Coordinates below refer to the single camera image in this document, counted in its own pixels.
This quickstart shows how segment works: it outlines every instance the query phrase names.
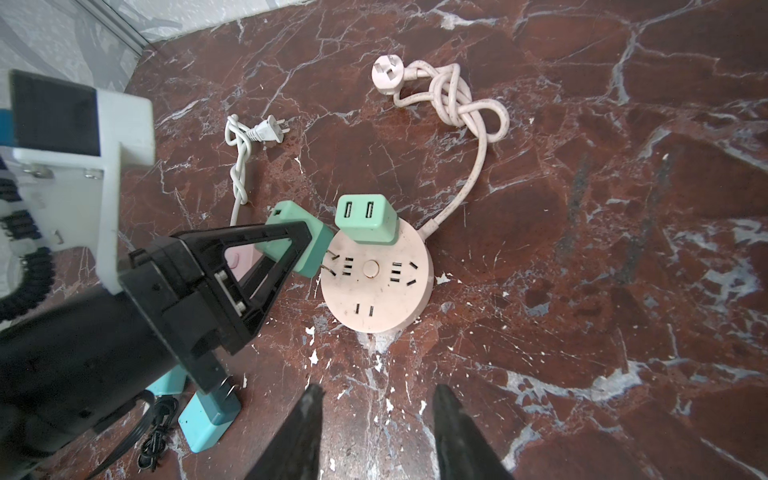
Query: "round power strip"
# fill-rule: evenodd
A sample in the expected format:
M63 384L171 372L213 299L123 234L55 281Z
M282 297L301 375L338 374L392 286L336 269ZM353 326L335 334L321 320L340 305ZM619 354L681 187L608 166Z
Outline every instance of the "round power strip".
M362 245L340 231L321 270L323 298L345 326L358 332L403 329L432 295L434 270L424 241L402 218L397 243Z

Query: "white power cord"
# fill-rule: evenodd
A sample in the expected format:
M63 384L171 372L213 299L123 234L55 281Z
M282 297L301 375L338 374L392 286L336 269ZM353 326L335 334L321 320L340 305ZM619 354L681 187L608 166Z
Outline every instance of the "white power cord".
M371 77L376 89L383 94L394 95L395 106L407 107L420 101L429 101L443 123L455 127L466 125L479 140L475 166L472 168L469 178L448 206L435 218L429 219L419 229L419 236L423 240L432 235L448 215L452 214L469 195L469 191L475 186L482 166L485 163L488 143L500 141L509 131L509 113L506 107L501 102L492 98L472 101L472 93L469 91L469 86L459 76L459 73L460 67L456 63L434 68L425 61L416 60L411 62L408 67L404 67L402 60L397 55L383 55L379 57L371 71ZM400 90L405 81L427 77L432 77L429 91L413 94L403 99L400 98ZM480 110L483 108L494 111L501 121L498 131L494 134L489 134L485 131L485 123L480 116Z
M245 164L248 158L250 158L251 142L276 141L279 144L283 143L283 135L290 131L289 128L280 127L284 123L285 120L276 120L273 115L270 115L256 127L248 128L239 122L237 115L233 114L227 117L227 125L224 128L224 140L227 142L227 145L237 145L237 162L230 169L232 193L235 196L230 227L237 225L237 214L240 212L240 205L248 203L248 192L245 189Z

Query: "white wall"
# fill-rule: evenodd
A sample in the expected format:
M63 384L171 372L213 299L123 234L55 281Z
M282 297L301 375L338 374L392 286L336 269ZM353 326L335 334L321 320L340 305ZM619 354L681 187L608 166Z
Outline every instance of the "white wall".
M12 68L97 88L125 89L137 55L73 0L0 3L0 108L10 107Z
M105 0L149 41L177 37L306 0Z

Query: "brown marble table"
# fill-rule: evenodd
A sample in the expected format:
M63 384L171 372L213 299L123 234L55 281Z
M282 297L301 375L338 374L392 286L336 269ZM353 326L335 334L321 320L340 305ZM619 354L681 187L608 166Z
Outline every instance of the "brown marble table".
M420 321L356 334L294 276L253 344L222 357L235 423L199 455L177 432L152 478L242 478L308 382L326 390L325 480L434 478L437 383L516 478L766 478L766 25L760 0L318 0L145 52L127 91L154 103L158 162L123 177L123 251L227 224L231 113L291 129L252 156L241 223L285 199L333 223L340 195L380 192L424 224L476 140L427 104L394 108L370 80L382 53L458 62L512 122L429 239L450 281ZM54 300L95 281L82 252L58 261ZM44 478L80 478L133 421ZM139 478L135 456L105 478Z

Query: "knotted white cable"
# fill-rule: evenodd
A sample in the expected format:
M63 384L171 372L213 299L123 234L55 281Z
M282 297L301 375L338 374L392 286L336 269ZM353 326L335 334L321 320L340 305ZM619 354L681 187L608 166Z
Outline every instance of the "knotted white cable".
M249 138L250 135L247 132L250 131L250 128L241 124L238 120L237 115L230 115L227 117L227 126L224 128L224 140L227 142L227 145L237 145L237 162L230 168L232 193L235 196L230 227L237 224L237 214L240 212L240 205L248 203L248 192L245 189L245 163L250 157L250 142L256 140L256 138Z
M444 123L455 127L467 126L479 140L478 154L475 159L475 166L469 174L469 178L448 206L440 212L435 218L427 221L420 229L419 235L426 240L432 235L439 225L445 221L448 215L452 214L458 206L469 195L469 191L475 186L480 176L482 166L485 163L485 154L488 150L488 143L495 143L504 138L509 131L509 113L501 102L486 98L483 100L472 101L472 93L469 86L463 78L459 76L461 68L458 64L450 64L445 67L434 68L422 60L412 62L405 69L403 75L404 81L411 81L417 78L432 77L429 84L429 91L413 94L407 98L400 98L400 91L395 92L395 106L407 107L408 105L420 101L429 101L437 111L437 115ZM480 110L487 108L494 111L501 125L494 134L485 131L485 123L480 116Z

